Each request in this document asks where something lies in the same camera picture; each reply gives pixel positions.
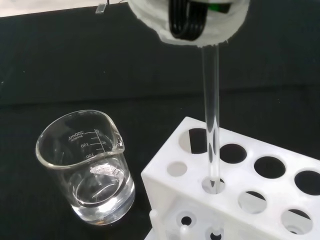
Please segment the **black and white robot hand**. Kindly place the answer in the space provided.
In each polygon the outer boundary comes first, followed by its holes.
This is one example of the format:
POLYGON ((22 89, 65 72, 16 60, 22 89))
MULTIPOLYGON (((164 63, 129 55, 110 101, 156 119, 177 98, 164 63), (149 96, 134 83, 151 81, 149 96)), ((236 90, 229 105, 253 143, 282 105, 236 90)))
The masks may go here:
POLYGON ((244 23, 248 0, 130 0, 130 9, 166 44, 214 46, 244 23))

